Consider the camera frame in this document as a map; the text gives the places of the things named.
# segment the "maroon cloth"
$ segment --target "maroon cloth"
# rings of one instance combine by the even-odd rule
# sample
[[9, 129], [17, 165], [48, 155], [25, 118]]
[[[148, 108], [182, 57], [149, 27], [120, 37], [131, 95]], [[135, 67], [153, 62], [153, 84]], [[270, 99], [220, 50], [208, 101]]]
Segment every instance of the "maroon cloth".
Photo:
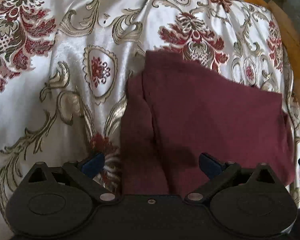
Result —
[[196, 62], [146, 53], [131, 78], [121, 121], [124, 194], [180, 194], [208, 181], [199, 155], [253, 168], [270, 164], [284, 184], [294, 178], [293, 142], [282, 95], [231, 82]]

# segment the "black object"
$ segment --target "black object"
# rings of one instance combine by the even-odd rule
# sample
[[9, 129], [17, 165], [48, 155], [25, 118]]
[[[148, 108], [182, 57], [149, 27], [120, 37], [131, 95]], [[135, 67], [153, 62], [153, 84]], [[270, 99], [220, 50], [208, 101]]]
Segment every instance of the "black object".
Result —
[[268, 165], [221, 164], [220, 174], [184, 200], [176, 195], [112, 199], [78, 169], [82, 166], [32, 167], [6, 207], [14, 240], [292, 239], [288, 232], [297, 208]]

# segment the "white satin fabric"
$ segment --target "white satin fabric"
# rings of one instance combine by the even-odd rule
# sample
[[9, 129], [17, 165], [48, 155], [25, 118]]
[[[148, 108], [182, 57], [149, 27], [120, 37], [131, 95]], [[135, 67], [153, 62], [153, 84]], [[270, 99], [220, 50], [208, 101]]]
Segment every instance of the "white satin fabric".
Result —
[[[8, 2], [0, 4], [6, 8]], [[95, 181], [112, 191], [120, 185], [119, 134], [126, 107], [125, 84], [129, 76], [142, 71], [146, 50], [182, 53], [230, 80], [282, 93], [282, 109], [290, 116], [296, 142], [295, 161], [300, 157], [300, 107], [292, 92], [293, 73], [278, 25], [265, 8], [227, 0], [10, 3], [18, 7], [19, 15], [10, 21], [12, 27], [0, 21], [0, 35], [18, 39], [13, 35], [21, 28], [25, 34], [20, 35], [31, 41], [14, 47], [11, 57], [5, 58], [8, 50], [0, 53], [0, 77], [6, 82], [0, 91], [0, 239], [12, 236], [2, 216], [5, 204], [37, 161], [61, 166], [84, 159], [91, 149], [105, 150], [105, 171]], [[40, 8], [50, 11], [36, 20], [22, 16], [21, 7], [29, 15]], [[0, 18], [7, 19], [2, 10]], [[15, 13], [11, 9], [9, 17]], [[31, 31], [52, 18], [55, 27], [50, 22], [49, 30]], [[20, 25], [13, 27], [13, 22]], [[26, 23], [33, 26], [27, 29]], [[43, 37], [51, 47], [46, 45], [44, 52], [32, 45], [36, 52], [29, 53], [27, 46], [32, 41], [43, 42]], [[20, 48], [31, 62], [20, 57], [14, 63]], [[20, 62], [29, 64], [22, 69]], [[20, 73], [4, 76], [5, 65]], [[297, 162], [290, 192], [300, 207]]]

